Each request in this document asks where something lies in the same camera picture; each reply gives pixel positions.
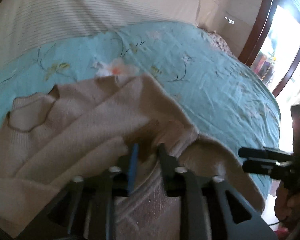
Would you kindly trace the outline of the person's right hand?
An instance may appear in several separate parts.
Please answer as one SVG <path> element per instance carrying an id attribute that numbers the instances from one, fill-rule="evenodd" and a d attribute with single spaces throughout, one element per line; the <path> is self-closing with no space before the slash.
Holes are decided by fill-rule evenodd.
<path id="1" fill-rule="evenodd" d="M 300 220 L 300 193 L 292 195 L 281 182 L 276 190 L 274 211 L 281 224 L 292 230 Z"/>

